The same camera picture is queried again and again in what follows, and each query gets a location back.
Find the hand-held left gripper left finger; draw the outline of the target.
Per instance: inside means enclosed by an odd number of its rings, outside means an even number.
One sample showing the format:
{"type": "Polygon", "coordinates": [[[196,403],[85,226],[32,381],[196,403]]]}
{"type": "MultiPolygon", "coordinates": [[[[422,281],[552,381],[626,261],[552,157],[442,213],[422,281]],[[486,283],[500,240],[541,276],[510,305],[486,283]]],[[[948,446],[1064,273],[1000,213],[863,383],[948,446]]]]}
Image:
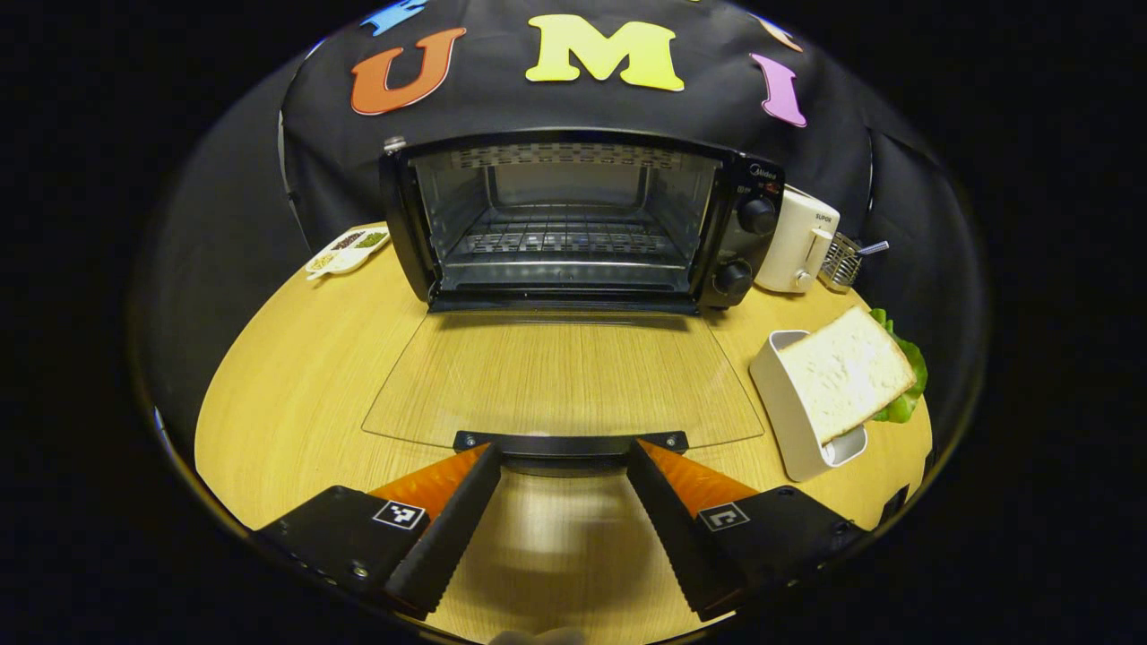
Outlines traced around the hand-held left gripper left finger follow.
{"type": "Polygon", "coordinates": [[[255,539],[311,577],[413,619],[434,613],[501,477],[479,443],[373,494],[329,485],[255,539]]]}

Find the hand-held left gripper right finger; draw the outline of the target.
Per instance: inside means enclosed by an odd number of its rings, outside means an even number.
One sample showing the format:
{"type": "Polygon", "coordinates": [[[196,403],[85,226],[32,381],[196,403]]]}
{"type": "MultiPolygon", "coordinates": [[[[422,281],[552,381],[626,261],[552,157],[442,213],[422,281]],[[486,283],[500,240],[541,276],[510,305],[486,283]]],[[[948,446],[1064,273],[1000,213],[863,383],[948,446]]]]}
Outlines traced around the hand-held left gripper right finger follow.
{"type": "Polygon", "coordinates": [[[702,621],[816,577],[868,535],[798,487],[758,491],[643,438],[626,474],[702,621]]]}

